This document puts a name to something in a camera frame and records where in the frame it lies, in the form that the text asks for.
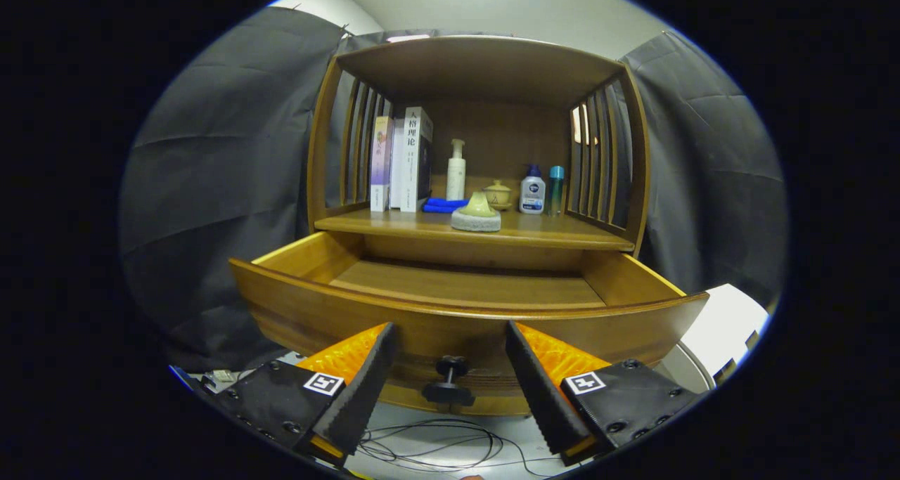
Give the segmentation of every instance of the gray curtain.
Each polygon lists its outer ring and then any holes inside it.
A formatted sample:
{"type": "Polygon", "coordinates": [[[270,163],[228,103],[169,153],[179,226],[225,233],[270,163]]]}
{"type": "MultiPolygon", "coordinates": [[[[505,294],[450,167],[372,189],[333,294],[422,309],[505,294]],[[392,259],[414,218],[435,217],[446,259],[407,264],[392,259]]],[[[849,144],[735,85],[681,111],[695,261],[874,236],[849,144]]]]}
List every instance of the gray curtain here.
{"type": "Polygon", "coordinates": [[[730,283],[778,297],[788,201],[771,137],[714,60],[675,31],[621,58],[650,132],[650,200],[640,259],[686,292],[730,283]]]}
{"type": "Polygon", "coordinates": [[[268,7],[213,42],[163,93],[134,141],[120,196],[131,293],[191,372],[241,369],[278,351],[228,258],[305,233],[312,110],[343,31],[268,7]]]}

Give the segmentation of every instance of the white wall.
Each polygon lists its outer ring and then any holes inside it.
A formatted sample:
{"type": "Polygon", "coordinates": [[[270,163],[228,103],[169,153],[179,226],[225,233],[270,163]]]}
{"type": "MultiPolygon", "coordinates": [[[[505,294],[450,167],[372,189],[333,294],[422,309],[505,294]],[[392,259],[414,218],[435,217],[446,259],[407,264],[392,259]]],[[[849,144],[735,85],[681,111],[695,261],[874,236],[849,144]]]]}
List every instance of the white wall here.
{"type": "Polygon", "coordinates": [[[483,31],[623,57],[668,27],[628,0],[355,0],[386,30],[483,31]]]}
{"type": "Polygon", "coordinates": [[[270,6],[296,6],[297,11],[317,15],[335,25],[347,25],[347,30],[352,34],[370,34],[384,30],[372,15],[353,0],[276,0],[270,6]]]}

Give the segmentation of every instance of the wooden drawer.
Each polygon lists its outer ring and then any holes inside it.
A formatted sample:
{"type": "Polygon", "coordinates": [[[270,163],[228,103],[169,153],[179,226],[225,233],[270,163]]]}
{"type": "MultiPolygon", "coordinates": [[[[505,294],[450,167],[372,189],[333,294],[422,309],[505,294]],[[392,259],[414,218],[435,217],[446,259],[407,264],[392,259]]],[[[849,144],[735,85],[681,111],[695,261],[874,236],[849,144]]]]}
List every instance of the wooden drawer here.
{"type": "Polygon", "coordinates": [[[462,355],[466,414],[528,413],[504,353],[519,320],[605,361],[654,365],[693,323],[706,293],[685,295],[621,252],[412,240],[319,231],[266,256],[231,260],[269,339],[302,354],[379,323],[401,355],[382,400],[438,410],[419,391],[440,356],[462,355]]]}

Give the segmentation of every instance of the wooden cabinet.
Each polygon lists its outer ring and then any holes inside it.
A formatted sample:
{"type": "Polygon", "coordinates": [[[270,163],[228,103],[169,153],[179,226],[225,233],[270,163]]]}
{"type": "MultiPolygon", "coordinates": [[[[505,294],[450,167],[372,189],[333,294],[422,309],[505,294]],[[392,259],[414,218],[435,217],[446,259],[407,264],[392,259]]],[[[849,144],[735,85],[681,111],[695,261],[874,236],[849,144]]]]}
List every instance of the wooden cabinet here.
{"type": "Polygon", "coordinates": [[[309,142],[312,234],[231,265],[260,330],[295,351],[309,354],[396,323],[401,355],[384,401],[446,410],[419,391],[437,379],[440,356],[462,355],[470,373],[459,383],[477,399],[454,412],[527,413],[503,350],[506,320],[606,361],[653,365],[708,298],[685,295],[634,258],[646,219],[647,151],[639,94],[627,66],[616,61],[475,36],[340,55],[322,82],[309,142]],[[332,134],[342,77],[352,84],[349,108],[343,131],[332,134]],[[448,214],[370,212],[373,116],[401,114],[408,105],[425,106],[434,122],[434,196],[446,190],[450,138],[463,138],[467,196],[492,179],[517,189],[524,164],[544,172],[562,165],[565,214],[507,211],[498,233],[464,233],[450,227],[448,214]],[[335,180],[340,199],[329,204],[326,189],[335,180]]]}

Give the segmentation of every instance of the ceramic lid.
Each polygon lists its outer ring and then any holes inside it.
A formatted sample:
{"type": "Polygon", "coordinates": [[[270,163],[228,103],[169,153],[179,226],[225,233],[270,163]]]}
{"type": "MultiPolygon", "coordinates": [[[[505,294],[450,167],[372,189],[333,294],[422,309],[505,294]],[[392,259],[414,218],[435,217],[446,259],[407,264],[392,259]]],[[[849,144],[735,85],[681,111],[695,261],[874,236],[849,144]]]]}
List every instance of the ceramic lid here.
{"type": "Polygon", "coordinates": [[[498,180],[498,179],[494,180],[493,185],[485,186],[485,188],[483,188],[483,190],[492,190],[492,191],[496,191],[496,192],[511,192],[511,189],[509,189],[508,186],[502,186],[501,180],[498,180]]]}

